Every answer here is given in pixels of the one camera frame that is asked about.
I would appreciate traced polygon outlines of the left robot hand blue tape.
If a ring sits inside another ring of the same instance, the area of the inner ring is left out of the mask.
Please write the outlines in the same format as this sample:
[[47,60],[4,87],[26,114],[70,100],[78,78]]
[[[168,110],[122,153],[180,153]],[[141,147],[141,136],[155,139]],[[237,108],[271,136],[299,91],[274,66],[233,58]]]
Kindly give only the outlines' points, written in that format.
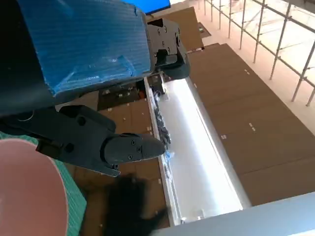
[[115,123],[69,102],[162,71],[186,78],[177,23],[147,22],[121,0],[3,0],[0,3],[0,129],[38,140],[36,150],[116,177],[122,163],[156,158],[164,144],[116,134]]

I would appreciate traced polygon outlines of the right robot hand black glove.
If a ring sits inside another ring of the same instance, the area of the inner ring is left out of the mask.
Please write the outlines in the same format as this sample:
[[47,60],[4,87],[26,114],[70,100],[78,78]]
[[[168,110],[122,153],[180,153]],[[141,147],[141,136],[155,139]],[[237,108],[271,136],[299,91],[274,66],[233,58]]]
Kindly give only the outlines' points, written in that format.
[[129,174],[110,185],[104,221],[104,236],[150,236],[167,217],[163,207],[150,218],[143,216],[146,205],[146,180]]

